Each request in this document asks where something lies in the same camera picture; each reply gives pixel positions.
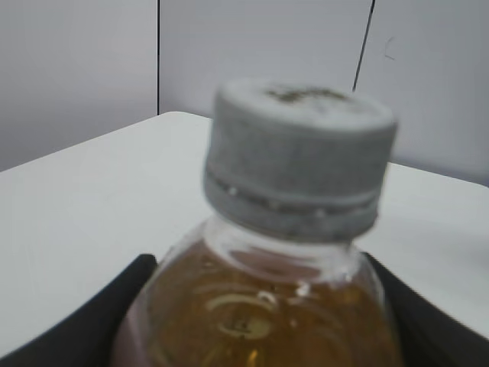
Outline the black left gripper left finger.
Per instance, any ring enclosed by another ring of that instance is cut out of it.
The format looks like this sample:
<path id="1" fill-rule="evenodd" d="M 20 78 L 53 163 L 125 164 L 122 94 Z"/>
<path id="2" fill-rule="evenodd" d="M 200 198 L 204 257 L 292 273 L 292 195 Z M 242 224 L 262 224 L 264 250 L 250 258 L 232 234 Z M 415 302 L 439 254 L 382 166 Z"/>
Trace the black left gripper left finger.
<path id="1" fill-rule="evenodd" d="M 141 254 L 91 300 L 24 346 L 1 357 L 2 366 L 107 366 L 129 307 L 157 267 Z"/>

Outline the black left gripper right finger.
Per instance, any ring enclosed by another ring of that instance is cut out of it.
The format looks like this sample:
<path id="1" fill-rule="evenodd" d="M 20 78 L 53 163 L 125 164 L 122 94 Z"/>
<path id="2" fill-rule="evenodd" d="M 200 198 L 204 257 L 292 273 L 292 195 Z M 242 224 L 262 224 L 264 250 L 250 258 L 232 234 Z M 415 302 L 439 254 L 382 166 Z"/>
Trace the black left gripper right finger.
<path id="1" fill-rule="evenodd" d="M 488 365 L 488 339 L 435 307 L 364 253 L 384 289 L 406 366 Z"/>

